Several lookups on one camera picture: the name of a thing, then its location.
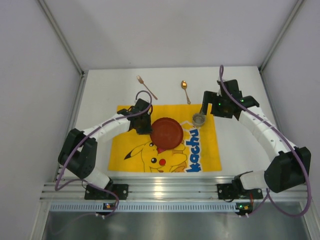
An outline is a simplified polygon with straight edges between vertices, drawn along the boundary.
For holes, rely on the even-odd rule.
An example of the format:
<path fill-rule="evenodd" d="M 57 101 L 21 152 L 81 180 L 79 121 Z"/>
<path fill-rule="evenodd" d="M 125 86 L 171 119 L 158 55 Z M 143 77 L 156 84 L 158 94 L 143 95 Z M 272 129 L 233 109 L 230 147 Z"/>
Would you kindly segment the rose gold fork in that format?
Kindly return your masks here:
<path fill-rule="evenodd" d="M 146 88 L 146 90 L 151 94 L 151 96 L 152 96 L 155 100 L 158 100 L 158 98 L 156 97 L 156 95 L 147 87 L 147 85 L 145 84 L 145 82 L 144 82 L 144 80 L 141 78 L 141 76 L 140 76 L 140 75 L 137 75 L 136 78 L 137 78 L 138 82 L 139 82 L 140 84 L 142 84 L 142 85 Z"/>

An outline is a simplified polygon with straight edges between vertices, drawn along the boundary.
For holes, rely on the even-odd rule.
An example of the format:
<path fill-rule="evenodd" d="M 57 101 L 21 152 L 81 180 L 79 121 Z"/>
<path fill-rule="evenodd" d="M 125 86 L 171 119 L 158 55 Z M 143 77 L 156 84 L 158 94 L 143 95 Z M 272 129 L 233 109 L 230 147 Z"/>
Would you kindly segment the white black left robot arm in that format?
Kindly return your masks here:
<path fill-rule="evenodd" d="M 99 144 L 131 130 L 149 135 L 152 132 L 151 108 L 151 103 L 139 98 L 135 105 L 117 111 L 105 122 L 85 130 L 70 130 L 57 160 L 62 165 L 61 173 L 67 169 L 78 179 L 107 190 L 113 181 L 96 166 Z"/>

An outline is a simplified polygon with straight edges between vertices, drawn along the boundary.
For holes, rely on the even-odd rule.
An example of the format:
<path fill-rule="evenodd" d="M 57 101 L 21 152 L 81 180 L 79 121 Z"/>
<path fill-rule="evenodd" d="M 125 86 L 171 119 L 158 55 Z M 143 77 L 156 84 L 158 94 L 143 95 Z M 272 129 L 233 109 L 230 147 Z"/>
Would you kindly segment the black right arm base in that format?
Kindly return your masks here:
<path fill-rule="evenodd" d="M 219 200 L 231 201 L 263 199 L 262 190 L 259 188 L 240 191 L 239 189 L 236 189 L 231 183 L 219 183 L 216 185 L 216 187 Z"/>

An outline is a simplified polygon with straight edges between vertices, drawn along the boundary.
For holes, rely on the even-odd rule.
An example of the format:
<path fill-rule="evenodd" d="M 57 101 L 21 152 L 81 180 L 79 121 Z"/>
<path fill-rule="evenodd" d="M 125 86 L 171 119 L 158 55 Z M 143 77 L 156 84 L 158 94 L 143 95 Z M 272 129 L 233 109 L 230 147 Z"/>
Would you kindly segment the speckled ceramic cup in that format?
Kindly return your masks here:
<path fill-rule="evenodd" d="M 205 121 L 206 121 L 206 116 L 204 114 L 195 113 L 192 116 L 192 124 L 196 128 L 202 127 L 205 124 Z"/>

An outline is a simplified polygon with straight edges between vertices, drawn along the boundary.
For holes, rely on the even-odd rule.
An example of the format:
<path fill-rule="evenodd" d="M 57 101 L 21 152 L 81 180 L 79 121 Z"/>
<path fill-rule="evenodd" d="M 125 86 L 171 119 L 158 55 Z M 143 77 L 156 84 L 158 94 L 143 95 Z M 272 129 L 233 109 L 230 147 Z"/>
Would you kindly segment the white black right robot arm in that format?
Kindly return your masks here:
<path fill-rule="evenodd" d="M 297 147 L 271 124 L 260 104 L 251 95 L 243 96 L 237 80 L 219 83 L 219 92 L 203 93 L 200 114 L 220 118 L 236 118 L 245 126 L 266 152 L 270 165 L 266 170 L 249 171 L 235 176 L 241 191 L 269 189 L 280 193 L 306 183 L 311 152 Z"/>

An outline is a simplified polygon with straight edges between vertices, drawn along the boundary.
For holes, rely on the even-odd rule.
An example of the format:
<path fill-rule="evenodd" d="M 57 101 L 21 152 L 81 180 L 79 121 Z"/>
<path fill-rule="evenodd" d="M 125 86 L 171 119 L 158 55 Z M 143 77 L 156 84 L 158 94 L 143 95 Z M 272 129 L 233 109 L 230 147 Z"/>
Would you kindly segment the gold spoon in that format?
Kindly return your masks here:
<path fill-rule="evenodd" d="M 185 80 L 182 80 L 180 85 L 181 85 L 181 88 L 185 92 L 187 104 L 190 105 L 191 101 L 190 101 L 190 98 L 189 98 L 188 93 L 187 93 L 187 87 L 188 87 L 187 82 Z"/>

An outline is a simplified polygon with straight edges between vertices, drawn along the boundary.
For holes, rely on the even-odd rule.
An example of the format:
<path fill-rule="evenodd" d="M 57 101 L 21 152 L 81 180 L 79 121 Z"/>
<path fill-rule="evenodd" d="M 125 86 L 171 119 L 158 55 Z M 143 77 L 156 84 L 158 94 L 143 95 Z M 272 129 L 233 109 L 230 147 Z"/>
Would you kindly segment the red round plastic plate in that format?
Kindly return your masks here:
<path fill-rule="evenodd" d="M 173 118 L 159 118 L 151 128 L 150 139 L 160 149 L 171 150 L 182 143 L 184 136 L 182 126 Z"/>

